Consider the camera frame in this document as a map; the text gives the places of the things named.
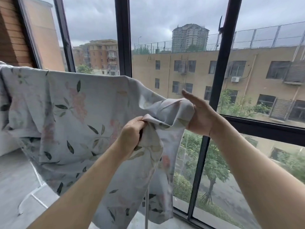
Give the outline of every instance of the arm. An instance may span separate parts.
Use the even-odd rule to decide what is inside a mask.
[[[129,121],[110,148],[28,229],[87,229],[114,173],[139,142],[142,118]]]
[[[303,228],[305,185],[252,146],[203,100],[183,95],[195,105],[188,129],[216,143],[261,227]]]

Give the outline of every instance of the hand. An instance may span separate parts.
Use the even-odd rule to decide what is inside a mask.
[[[182,90],[182,95],[194,104],[195,113],[186,127],[187,130],[203,136],[211,136],[215,122],[221,116],[204,100]]]
[[[119,148],[120,157],[123,161],[127,160],[132,154],[140,140],[140,130],[144,128],[147,123],[142,121],[143,117],[139,116],[130,120],[121,131],[121,134],[116,139],[114,144]]]

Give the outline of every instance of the hedge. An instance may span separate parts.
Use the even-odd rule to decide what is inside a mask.
[[[178,173],[174,173],[173,182],[173,195],[178,199],[189,202],[193,187],[192,184]],[[211,202],[204,204],[203,195],[204,193],[198,192],[196,207],[239,228],[244,228],[240,223],[236,222],[230,215],[228,215],[228,213],[225,212],[222,208],[216,206],[215,204],[211,204]]]

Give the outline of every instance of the floor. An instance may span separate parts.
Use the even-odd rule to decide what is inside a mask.
[[[39,186],[31,164],[21,150],[15,150],[0,157],[0,229],[25,229],[45,210],[30,197],[23,205],[23,214],[18,216],[18,205],[23,198]],[[43,187],[35,194],[44,204],[50,206],[57,195],[48,187]],[[144,228],[144,216],[137,213],[128,229]],[[188,224],[177,218],[157,225],[149,222],[149,229],[191,229]],[[89,229],[97,229],[91,224]]]

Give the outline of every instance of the cloudy sky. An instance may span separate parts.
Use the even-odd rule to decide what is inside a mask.
[[[63,1],[73,46],[117,39],[114,0]],[[132,47],[139,37],[140,44],[171,41],[172,30],[187,23],[205,26],[216,34],[227,4],[228,0],[130,0]],[[304,10],[305,0],[243,0],[236,30],[305,21]],[[301,35],[304,29],[305,24],[287,26],[283,35]],[[268,33],[273,34],[273,29],[261,31],[260,37]]]

